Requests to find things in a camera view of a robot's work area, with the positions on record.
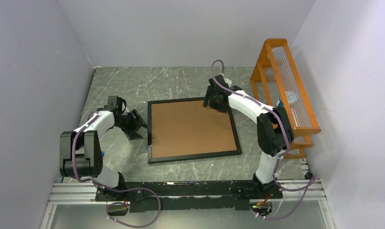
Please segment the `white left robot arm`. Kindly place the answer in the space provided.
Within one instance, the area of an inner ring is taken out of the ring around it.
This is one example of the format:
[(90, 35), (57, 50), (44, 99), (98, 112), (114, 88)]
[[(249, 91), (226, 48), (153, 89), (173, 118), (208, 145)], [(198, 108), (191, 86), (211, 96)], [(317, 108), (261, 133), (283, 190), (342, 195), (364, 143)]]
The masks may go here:
[(122, 200), (127, 194), (124, 177), (103, 164), (100, 138), (117, 127), (128, 140), (141, 139), (140, 128), (147, 124), (137, 110), (129, 110), (125, 99), (109, 96), (107, 104), (92, 112), (82, 126), (60, 135), (60, 163), (62, 177), (78, 182), (93, 182), (107, 189), (114, 200)]

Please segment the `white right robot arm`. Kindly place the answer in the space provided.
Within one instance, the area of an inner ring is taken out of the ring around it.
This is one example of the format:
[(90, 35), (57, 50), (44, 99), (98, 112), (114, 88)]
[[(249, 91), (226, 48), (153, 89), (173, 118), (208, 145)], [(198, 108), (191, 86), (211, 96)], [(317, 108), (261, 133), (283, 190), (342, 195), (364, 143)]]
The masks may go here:
[(222, 75), (210, 78), (203, 106), (225, 113), (235, 109), (257, 126), (257, 140), (261, 149), (259, 167), (254, 174), (253, 193), (264, 198), (275, 187), (277, 163), (288, 151), (294, 133), (283, 107), (272, 107), (249, 96), (238, 86), (229, 87)]

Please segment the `white box in shelf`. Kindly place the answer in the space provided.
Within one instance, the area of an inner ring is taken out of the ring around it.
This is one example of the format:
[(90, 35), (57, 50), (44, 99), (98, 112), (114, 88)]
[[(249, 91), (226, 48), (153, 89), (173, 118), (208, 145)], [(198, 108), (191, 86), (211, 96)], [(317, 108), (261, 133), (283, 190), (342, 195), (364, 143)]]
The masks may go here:
[(284, 104), (283, 104), (281, 98), (278, 99), (278, 101), (277, 101), (277, 103), (276, 103), (276, 107), (284, 107)]

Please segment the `orange wooden shelf rack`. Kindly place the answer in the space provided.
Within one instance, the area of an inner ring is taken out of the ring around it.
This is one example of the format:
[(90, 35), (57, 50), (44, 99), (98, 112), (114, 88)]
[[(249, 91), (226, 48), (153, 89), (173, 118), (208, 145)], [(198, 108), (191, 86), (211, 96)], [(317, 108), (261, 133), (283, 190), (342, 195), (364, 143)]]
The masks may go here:
[(258, 87), (265, 103), (276, 106), (281, 98), (287, 111), (295, 139), (286, 159), (306, 158), (305, 149), (313, 146), (310, 136), (321, 132), (287, 39), (269, 38), (263, 43), (250, 78), (255, 99)]

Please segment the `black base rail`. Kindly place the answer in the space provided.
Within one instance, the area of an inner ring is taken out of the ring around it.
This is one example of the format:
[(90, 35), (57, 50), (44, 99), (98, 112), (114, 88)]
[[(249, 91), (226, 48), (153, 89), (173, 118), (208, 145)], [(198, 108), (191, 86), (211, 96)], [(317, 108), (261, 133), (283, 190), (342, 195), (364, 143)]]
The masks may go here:
[(97, 202), (128, 202), (131, 213), (151, 210), (222, 209), (248, 210), (265, 199), (282, 199), (277, 185), (263, 187), (254, 180), (126, 182), (125, 193), (99, 187)]

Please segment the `aluminium table rail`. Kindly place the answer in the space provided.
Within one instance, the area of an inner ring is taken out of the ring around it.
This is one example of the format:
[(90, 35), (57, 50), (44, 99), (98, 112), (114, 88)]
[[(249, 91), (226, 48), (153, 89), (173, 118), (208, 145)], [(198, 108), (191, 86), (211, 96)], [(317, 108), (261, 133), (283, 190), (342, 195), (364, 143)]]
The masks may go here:
[[(299, 160), (303, 174), (310, 173), (310, 168), (305, 158)], [(305, 184), (307, 180), (282, 180), (281, 183), (287, 188), (295, 188)], [(98, 202), (95, 200), (97, 188), (91, 183), (54, 183), (51, 189), (49, 199), (47, 201), (47, 209), (44, 214), (43, 221), (40, 229), (52, 228), (52, 221), (55, 215), (55, 211), (58, 205), (108, 205), (113, 201)], [(297, 202), (300, 200), (304, 191), (287, 192), (283, 191), (283, 197), (280, 199), (269, 199), (267, 203), (282, 202), (288, 203), (289, 201)], [(306, 192), (302, 203), (305, 201), (315, 201), (321, 211), (324, 227), (326, 229), (336, 229), (330, 208), (327, 203), (327, 197), (322, 185), (321, 180), (317, 179)]]

